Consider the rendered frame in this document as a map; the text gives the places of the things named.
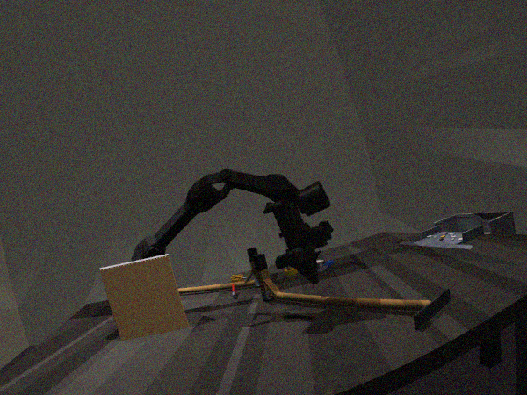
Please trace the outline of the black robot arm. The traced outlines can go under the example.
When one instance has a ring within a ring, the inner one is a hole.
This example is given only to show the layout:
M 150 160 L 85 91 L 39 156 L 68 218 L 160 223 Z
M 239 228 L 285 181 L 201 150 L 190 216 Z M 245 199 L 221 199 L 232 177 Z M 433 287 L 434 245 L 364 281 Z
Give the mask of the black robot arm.
M 225 184 L 221 190 L 212 186 L 212 184 L 221 182 Z M 279 228 L 302 220 L 300 212 L 311 216 L 330 207 L 328 196 L 320 181 L 298 190 L 281 174 L 256 176 L 232 169 L 223 169 L 221 172 L 201 177 L 192 185 L 187 192 L 186 202 L 161 229 L 137 244 L 131 262 L 165 255 L 166 246 L 176 235 L 182 232 L 195 216 L 209 211 L 226 198 L 233 188 L 261 194 L 275 202 L 266 203 L 263 213 L 273 212 Z M 332 240 L 331 233 L 333 231 L 334 229 L 327 220 L 321 221 L 319 226 L 310 227 L 307 224 L 306 230 L 299 230 L 300 247 L 305 247 L 305 242 L 323 243 Z

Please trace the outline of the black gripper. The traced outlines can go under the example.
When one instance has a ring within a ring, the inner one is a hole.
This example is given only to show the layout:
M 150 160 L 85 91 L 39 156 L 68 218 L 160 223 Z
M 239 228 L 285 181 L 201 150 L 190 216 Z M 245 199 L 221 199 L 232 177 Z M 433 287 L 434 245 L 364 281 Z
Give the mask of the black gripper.
M 281 228 L 280 239 L 284 237 L 285 242 L 289 249 L 286 250 L 285 254 L 277 257 L 275 263 L 278 269 L 290 266 L 301 273 L 302 276 L 306 277 L 311 284 L 317 284 L 318 281 L 318 269 L 317 269 L 317 257 L 320 250 L 315 250 L 321 246 L 325 246 L 328 243 L 306 243 L 306 246 L 301 248 L 298 235 L 299 230 L 306 230 L 307 223 L 304 223 L 303 219 L 297 221 L 289 226 Z

